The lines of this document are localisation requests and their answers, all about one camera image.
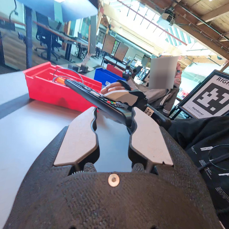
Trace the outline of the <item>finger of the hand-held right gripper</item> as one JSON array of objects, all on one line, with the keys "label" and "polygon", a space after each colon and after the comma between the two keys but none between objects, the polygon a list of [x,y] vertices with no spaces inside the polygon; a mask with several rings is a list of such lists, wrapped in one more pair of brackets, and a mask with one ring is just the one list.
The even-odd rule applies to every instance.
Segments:
[{"label": "finger of the hand-held right gripper", "polygon": [[138,100],[138,96],[135,96],[127,90],[115,90],[104,94],[104,97],[115,101],[127,104],[128,106],[133,106]]}]

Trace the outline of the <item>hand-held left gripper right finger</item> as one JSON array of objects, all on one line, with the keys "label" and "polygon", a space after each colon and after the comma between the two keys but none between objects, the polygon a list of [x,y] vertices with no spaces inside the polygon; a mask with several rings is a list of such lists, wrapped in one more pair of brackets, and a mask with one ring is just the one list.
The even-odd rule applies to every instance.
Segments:
[{"label": "hand-held left gripper right finger", "polygon": [[162,136],[159,125],[150,116],[139,108],[132,109],[132,124],[128,155],[134,152],[146,160],[145,171],[150,173],[155,165],[166,165],[172,167],[173,161]]}]

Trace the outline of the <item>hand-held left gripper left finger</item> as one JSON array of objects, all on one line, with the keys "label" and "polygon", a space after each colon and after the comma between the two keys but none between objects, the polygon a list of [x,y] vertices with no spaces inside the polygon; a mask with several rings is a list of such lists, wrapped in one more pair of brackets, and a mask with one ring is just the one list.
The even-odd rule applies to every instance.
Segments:
[{"label": "hand-held left gripper left finger", "polygon": [[68,126],[61,143],[55,167],[79,166],[81,162],[95,163],[99,158],[99,141],[96,134],[97,108],[90,107]]}]

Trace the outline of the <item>black bar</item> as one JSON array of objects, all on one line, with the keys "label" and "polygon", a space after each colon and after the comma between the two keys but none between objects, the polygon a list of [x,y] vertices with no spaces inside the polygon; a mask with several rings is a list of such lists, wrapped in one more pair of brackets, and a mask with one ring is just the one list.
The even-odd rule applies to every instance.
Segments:
[{"label": "black bar", "polygon": [[64,84],[102,111],[108,113],[118,122],[124,124],[128,128],[131,127],[131,111],[126,109],[121,102],[115,102],[111,99],[108,99],[92,88],[75,80],[65,79]]}]

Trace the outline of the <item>red storage bin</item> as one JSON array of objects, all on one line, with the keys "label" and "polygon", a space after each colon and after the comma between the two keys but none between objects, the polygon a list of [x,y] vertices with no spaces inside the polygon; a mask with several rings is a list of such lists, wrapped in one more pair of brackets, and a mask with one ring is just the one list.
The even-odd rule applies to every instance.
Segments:
[{"label": "red storage bin", "polygon": [[83,82],[96,92],[102,89],[102,83],[78,74],[68,68],[46,62],[23,71],[28,87],[29,97],[38,101],[84,112],[92,103],[72,89],[56,82],[57,77]]},{"label": "red storage bin", "polygon": [[110,72],[112,72],[112,73],[114,73],[114,74],[120,76],[120,77],[122,77],[122,74],[123,74],[123,72],[124,72],[123,69],[120,69],[120,68],[118,68],[117,66],[114,66],[114,65],[112,65],[112,64],[108,64],[106,69],[107,69],[108,71],[110,71]]}]

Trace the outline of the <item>person's right forearm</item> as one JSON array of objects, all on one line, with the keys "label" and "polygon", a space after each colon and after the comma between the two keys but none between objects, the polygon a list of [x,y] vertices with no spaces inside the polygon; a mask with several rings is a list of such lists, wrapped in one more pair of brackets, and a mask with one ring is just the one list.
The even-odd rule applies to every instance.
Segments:
[{"label": "person's right forearm", "polygon": [[202,148],[229,144],[229,117],[172,121],[168,133],[185,151],[192,146]]}]

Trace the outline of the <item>person's right hand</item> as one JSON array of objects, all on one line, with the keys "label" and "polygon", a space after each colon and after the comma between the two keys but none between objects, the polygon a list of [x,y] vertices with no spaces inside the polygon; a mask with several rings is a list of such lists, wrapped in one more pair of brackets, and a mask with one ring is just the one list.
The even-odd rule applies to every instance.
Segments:
[{"label": "person's right hand", "polygon": [[101,90],[101,94],[105,95],[111,91],[116,91],[116,90],[125,90],[125,88],[123,87],[123,85],[120,82],[114,82],[104,87]]}]

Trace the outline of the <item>blue storage bin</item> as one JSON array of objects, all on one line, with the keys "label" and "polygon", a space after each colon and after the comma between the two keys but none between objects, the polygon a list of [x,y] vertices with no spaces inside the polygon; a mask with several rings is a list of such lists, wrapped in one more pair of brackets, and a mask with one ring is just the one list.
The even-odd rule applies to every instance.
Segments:
[{"label": "blue storage bin", "polygon": [[94,80],[101,82],[102,85],[104,86],[107,86],[118,80],[126,81],[126,79],[123,79],[122,77],[116,75],[115,73],[112,73],[111,71],[103,68],[95,69]]}]

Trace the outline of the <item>brown whiteboard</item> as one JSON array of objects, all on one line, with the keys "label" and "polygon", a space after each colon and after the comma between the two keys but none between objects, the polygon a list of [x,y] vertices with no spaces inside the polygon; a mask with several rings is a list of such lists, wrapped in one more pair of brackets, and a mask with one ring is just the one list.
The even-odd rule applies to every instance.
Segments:
[{"label": "brown whiteboard", "polygon": [[115,37],[113,37],[113,36],[111,36],[109,34],[106,34],[104,42],[103,42],[102,51],[104,51],[104,52],[106,52],[108,54],[112,54],[115,41],[116,41]]},{"label": "brown whiteboard", "polygon": [[117,50],[114,54],[114,58],[118,59],[120,61],[123,61],[128,49],[129,49],[128,46],[126,46],[124,43],[120,42],[118,47],[117,47]]}]

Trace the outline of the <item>grey board on stand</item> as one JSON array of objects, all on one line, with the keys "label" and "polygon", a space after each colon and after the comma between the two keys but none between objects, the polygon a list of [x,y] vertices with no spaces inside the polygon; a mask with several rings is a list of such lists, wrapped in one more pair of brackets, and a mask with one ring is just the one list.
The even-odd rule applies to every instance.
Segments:
[{"label": "grey board on stand", "polygon": [[87,48],[87,54],[85,55],[83,61],[81,62],[81,68],[87,67],[87,62],[92,56],[95,56],[96,54],[96,34],[97,34],[97,16],[91,16],[90,17],[90,25],[89,25],[89,33],[88,33],[88,42],[86,45],[85,41],[80,41],[78,39],[78,44],[80,45],[80,49],[78,52],[78,58],[81,57],[83,48]]}]

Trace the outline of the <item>framed marker sign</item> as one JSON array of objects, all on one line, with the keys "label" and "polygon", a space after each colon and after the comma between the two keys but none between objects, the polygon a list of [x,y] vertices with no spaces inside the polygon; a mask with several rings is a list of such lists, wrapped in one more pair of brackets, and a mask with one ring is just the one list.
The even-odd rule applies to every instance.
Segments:
[{"label": "framed marker sign", "polygon": [[229,115],[229,74],[214,70],[178,105],[191,118],[202,119]]}]

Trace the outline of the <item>ceiling projector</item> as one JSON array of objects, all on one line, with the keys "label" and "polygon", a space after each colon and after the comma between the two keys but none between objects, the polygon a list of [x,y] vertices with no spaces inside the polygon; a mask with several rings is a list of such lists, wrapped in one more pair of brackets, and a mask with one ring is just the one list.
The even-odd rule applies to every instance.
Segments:
[{"label": "ceiling projector", "polygon": [[169,29],[175,23],[176,14],[174,8],[166,9],[159,17],[157,24],[164,30]]}]

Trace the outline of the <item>wooden office desk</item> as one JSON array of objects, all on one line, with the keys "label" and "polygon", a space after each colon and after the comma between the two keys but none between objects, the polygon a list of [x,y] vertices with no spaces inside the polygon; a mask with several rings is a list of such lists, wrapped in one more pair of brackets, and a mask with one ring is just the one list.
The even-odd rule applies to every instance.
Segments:
[{"label": "wooden office desk", "polygon": [[55,31],[53,29],[51,29],[50,27],[46,26],[46,25],[43,25],[37,21],[33,21],[37,26],[40,26],[42,27],[43,29],[47,30],[49,33],[51,33],[51,36],[50,36],[50,44],[47,46],[47,58],[44,58],[43,56],[41,56],[41,58],[47,60],[47,61],[51,61],[51,54],[52,54],[52,35],[56,35],[58,37],[60,37],[64,43],[67,44],[67,47],[66,47],[66,51],[65,51],[65,59],[69,62],[72,62],[72,63],[75,63],[71,58],[70,58],[70,54],[71,54],[71,47],[73,44],[77,44],[78,41],[77,40],[74,40],[58,31]]}]

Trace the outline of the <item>black office chair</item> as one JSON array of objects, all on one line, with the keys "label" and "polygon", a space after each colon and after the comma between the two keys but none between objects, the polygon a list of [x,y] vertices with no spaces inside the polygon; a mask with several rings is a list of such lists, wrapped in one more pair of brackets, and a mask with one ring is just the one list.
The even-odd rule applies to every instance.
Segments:
[{"label": "black office chair", "polygon": [[[36,11],[36,19],[38,23],[46,26],[49,29],[51,28],[49,26],[49,20],[47,16],[44,16]],[[58,42],[57,35],[43,28],[42,26],[37,25],[36,39],[40,42],[40,46],[44,44],[47,46],[47,48],[36,47],[34,49],[35,51],[43,50],[40,53],[41,58],[44,58],[43,53],[46,52],[47,53],[46,59],[48,59],[48,56],[51,55],[55,57],[56,61],[60,59],[61,56],[55,53],[55,48],[57,48],[57,50],[59,51],[59,48],[61,47],[61,44]]]}]

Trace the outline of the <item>black light stand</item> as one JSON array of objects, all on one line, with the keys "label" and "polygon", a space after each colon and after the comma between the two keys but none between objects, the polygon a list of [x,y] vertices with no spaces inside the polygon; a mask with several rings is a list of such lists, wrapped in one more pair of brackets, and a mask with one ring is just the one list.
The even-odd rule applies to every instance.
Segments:
[{"label": "black light stand", "polygon": [[33,39],[32,39],[32,9],[24,6],[25,8],[25,27],[26,27],[26,38],[25,38],[25,44],[26,44],[26,69],[29,69],[32,67],[32,55],[33,55]]}]

